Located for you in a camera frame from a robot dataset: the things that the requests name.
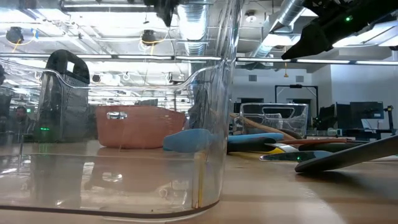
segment ceiling duct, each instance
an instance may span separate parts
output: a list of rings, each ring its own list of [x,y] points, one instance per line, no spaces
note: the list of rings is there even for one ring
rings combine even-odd
[[[208,4],[185,4],[177,7],[180,17],[180,33],[183,39],[190,42],[184,43],[188,55],[203,55],[206,44],[195,43],[205,38],[208,26]]]
[[[304,0],[285,0],[280,11],[267,17],[262,29],[263,40],[260,46],[252,53],[252,57],[264,58],[274,47],[267,45],[267,36],[270,33],[291,33],[294,22],[304,11]]]

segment desk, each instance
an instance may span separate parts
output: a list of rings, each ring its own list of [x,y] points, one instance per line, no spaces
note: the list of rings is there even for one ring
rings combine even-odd
[[[219,204],[168,223],[398,223],[398,162],[367,162],[315,176],[296,174],[295,165],[228,156]],[[131,223],[39,212],[0,216],[3,223]]]

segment computer monitor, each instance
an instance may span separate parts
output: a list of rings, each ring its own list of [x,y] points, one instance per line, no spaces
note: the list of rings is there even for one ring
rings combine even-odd
[[[353,128],[353,119],[351,118],[351,105],[336,103],[336,118],[338,128]]]
[[[234,103],[234,113],[239,113],[241,111],[242,103]]]
[[[336,123],[335,118],[335,105],[328,107],[321,107],[319,109],[319,121],[318,130],[327,130],[328,128],[333,128]]]
[[[351,115],[359,119],[384,119],[383,102],[351,102]]]

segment fluorescent light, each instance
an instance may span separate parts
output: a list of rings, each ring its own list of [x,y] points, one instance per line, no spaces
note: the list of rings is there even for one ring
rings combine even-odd
[[[301,16],[318,17],[318,15],[309,9],[304,9],[303,13],[301,13]]]
[[[390,47],[390,46],[397,46],[398,45],[398,36],[395,36],[381,44],[379,46],[381,47]]]
[[[246,22],[250,22],[250,23],[253,23],[256,20],[257,20],[256,16],[247,16],[247,18],[246,18]]]
[[[356,65],[398,65],[398,62],[391,61],[357,61]]]
[[[5,82],[5,83],[8,83],[8,84],[10,84],[10,85],[16,85],[16,86],[18,86],[18,85],[19,85],[19,84],[18,84],[18,83],[16,83],[15,81],[13,81],[13,80],[9,80],[9,79],[6,79],[4,82]]]
[[[12,88],[12,90],[13,90],[14,92],[16,92],[16,93],[19,93],[19,94],[28,95],[28,94],[30,93],[30,92],[26,91],[26,90],[23,89],[23,88]]]
[[[69,15],[61,12],[58,9],[36,9],[39,13],[41,13],[46,19],[49,20],[60,20],[66,21],[69,19]]]
[[[8,174],[8,173],[14,172],[16,170],[17,170],[16,168],[6,169],[6,170],[3,170],[1,172],[1,174]]]
[[[286,35],[268,34],[267,37],[262,41],[262,44],[269,47],[275,47],[277,45],[291,46],[293,45],[293,42],[292,39]]]
[[[280,58],[246,58],[238,57],[236,58],[238,62],[291,62],[291,60],[283,60]]]
[[[177,60],[216,60],[220,61],[221,57],[206,57],[206,56],[175,56]]]
[[[351,37],[346,37],[344,39],[339,40],[335,44],[333,44],[333,47],[344,47],[347,45],[360,45],[360,44],[366,44],[366,42],[372,40],[379,34],[385,32],[386,30],[390,29],[391,26],[375,26],[373,29],[364,32],[362,34],[359,34],[357,36],[353,35]]]
[[[50,54],[12,54],[12,53],[0,53],[0,57],[10,58],[49,58]]]
[[[107,59],[107,58],[112,58],[112,55],[77,55],[77,57],[80,57],[82,59],[85,59],[85,58]]]
[[[297,59],[298,63],[332,63],[332,64],[348,64],[349,60],[317,60],[317,59]]]
[[[69,7],[151,7],[142,4],[66,4],[65,8]]]
[[[1,13],[0,13],[0,21],[1,23],[32,23],[35,22],[33,18],[30,18],[26,14],[22,13],[20,10],[17,9],[8,9],[2,6]]]
[[[318,59],[297,59],[297,60],[282,60],[280,58],[236,58],[238,62],[279,62],[279,63],[324,63],[335,65],[398,65],[398,62],[393,61],[355,61],[355,60],[318,60]]]
[[[118,55],[120,59],[152,59],[152,60],[171,60],[171,56],[153,56],[153,55]]]

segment ceiling light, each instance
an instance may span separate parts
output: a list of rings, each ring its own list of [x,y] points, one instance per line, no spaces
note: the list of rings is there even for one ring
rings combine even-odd
[[[333,47],[344,47],[347,45],[358,45],[358,44],[365,44],[366,42],[372,40],[373,38],[377,37],[378,35],[382,34],[386,30],[390,29],[391,26],[385,26],[385,27],[377,27],[375,26],[373,29],[364,32],[362,34],[359,34],[357,36],[352,35],[350,37],[346,37],[344,39],[339,40],[335,44],[333,44]]]
[[[356,65],[398,65],[398,62],[389,61],[357,61]]]
[[[176,56],[177,60],[215,60],[220,61],[221,57],[206,57],[206,56]]]
[[[238,57],[236,58],[239,62],[291,62],[291,60],[283,60],[281,58],[247,58]]]
[[[304,9],[303,13],[301,13],[301,16],[318,17],[318,15],[309,9]]]
[[[275,47],[275,46],[291,46],[293,45],[292,39],[286,35],[268,34],[262,42],[264,46]]]
[[[257,17],[255,16],[255,10],[247,10],[246,13],[244,14],[246,16],[246,22],[253,23],[257,20]]]
[[[395,36],[381,44],[379,44],[380,47],[392,47],[392,46],[397,46],[398,45],[398,36]]]
[[[65,8],[72,7],[153,7],[142,4],[65,4]]]
[[[8,58],[49,58],[50,54],[0,53],[0,57],[8,57]]]
[[[298,63],[323,63],[323,64],[348,64],[349,60],[317,60],[317,59],[297,59]]]
[[[171,60],[171,56],[152,56],[152,55],[118,55],[120,59],[153,59],[153,60]]]
[[[107,59],[112,58],[112,55],[77,55],[77,57],[86,59],[86,58],[98,58],[98,59]]]
[[[8,83],[8,84],[10,84],[10,85],[14,85],[14,86],[18,86],[18,85],[19,85],[18,83],[16,83],[16,82],[13,81],[13,80],[5,80],[4,82],[5,82],[5,83]]]

